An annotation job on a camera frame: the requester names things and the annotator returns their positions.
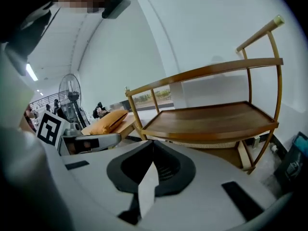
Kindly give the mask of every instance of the brown tray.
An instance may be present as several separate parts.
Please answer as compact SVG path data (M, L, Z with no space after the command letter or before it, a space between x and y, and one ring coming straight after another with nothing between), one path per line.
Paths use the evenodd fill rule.
M247 101L161 111L141 133L166 140L230 142L277 128L278 122Z

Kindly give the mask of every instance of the wooden shelf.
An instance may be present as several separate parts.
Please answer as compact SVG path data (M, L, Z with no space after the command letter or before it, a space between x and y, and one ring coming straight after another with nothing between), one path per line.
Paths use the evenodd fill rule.
M161 111L141 133L171 141L241 141L278 127L247 101Z
M137 88L135 90L129 90L126 92L126 96L132 96L147 90L151 90L157 87L162 87L175 82L181 82L185 80L190 80L194 78L200 78L204 76L210 76L215 74L221 74L236 70L257 68L257 67L267 67L267 66L277 66L283 65L282 58L255 58L255 59L245 59L232 62L225 62L219 64L213 64L205 67L200 67L187 72L180 73L178 75L173 75L159 81L153 82L146 86Z

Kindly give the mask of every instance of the fluorescent light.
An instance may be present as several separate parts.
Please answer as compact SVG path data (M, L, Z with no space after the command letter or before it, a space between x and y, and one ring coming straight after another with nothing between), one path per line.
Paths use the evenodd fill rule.
M35 75L35 73L33 72L32 68L31 68L30 64L27 64L27 66L26 66L26 71L30 74L31 78L32 78L34 81L37 81L37 80L38 80L37 76Z

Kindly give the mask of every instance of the orange pillow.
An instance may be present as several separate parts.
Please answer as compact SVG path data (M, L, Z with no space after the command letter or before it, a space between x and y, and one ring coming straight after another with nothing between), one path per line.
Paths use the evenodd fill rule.
M108 134L116 129L127 116L127 110L115 110L105 115L98 122L93 124L90 134Z

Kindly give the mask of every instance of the black trash bin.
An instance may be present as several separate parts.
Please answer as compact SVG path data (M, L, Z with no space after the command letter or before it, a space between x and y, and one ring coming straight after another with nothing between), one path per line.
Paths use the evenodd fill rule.
M290 151L274 172L284 193L293 191L300 184L300 179L303 178L300 176L307 170L307 158L295 145L295 141L300 136L308 140L305 134L299 132L292 142Z

